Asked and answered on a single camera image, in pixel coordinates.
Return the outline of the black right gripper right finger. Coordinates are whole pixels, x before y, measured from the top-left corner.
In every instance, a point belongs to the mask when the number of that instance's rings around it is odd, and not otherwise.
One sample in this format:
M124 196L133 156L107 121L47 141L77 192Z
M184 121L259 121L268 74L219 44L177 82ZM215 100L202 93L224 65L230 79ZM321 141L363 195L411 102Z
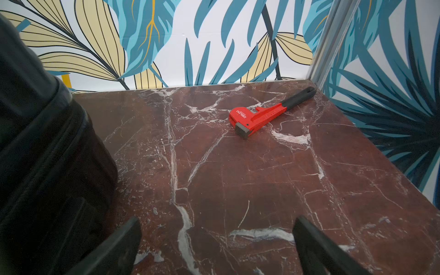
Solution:
M303 215L296 218L292 233L304 275L370 274Z

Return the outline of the black hard-shell suitcase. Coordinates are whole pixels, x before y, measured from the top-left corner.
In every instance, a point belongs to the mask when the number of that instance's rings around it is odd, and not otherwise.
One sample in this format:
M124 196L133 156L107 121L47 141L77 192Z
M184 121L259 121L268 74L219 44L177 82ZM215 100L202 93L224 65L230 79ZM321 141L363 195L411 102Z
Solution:
M63 275L95 250L117 179L87 111L1 17L1 273Z

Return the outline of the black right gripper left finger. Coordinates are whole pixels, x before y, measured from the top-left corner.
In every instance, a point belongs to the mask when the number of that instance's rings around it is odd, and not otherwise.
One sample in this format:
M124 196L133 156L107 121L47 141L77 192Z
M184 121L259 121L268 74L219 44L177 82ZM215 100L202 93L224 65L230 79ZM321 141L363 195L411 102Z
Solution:
M69 275L130 275L142 238L140 221L130 218L115 230L86 258L67 274Z

